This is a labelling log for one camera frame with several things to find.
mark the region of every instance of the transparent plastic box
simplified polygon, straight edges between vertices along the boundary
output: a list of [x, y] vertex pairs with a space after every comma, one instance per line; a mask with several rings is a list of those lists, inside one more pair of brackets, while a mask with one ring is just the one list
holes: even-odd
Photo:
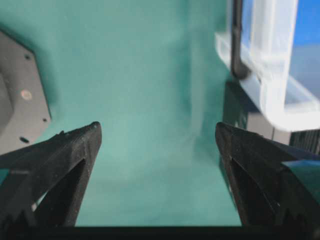
[[[231, 62], [232, 1], [216, 50]], [[320, 1], [243, 0], [241, 60], [250, 75], [239, 81], [277, 129], [320, 128]]]

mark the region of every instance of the gray metal plate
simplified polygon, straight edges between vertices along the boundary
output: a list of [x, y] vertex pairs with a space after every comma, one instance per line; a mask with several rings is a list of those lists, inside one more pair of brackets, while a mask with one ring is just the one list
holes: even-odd
[[0, 134], [0, 155], [36, 141], [51, 122], [35, 55], [0, 32], [0, 74], [13, 108]]

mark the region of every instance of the teal fabric surface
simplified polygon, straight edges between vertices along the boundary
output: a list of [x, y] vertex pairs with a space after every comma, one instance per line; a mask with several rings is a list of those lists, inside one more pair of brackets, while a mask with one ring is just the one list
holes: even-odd
[[214, 131], [228, 71], [224, 0], [2, 0], [0, 27], [36, 54], [52, 123], [102, 145], [79, 226], [239, 225]]

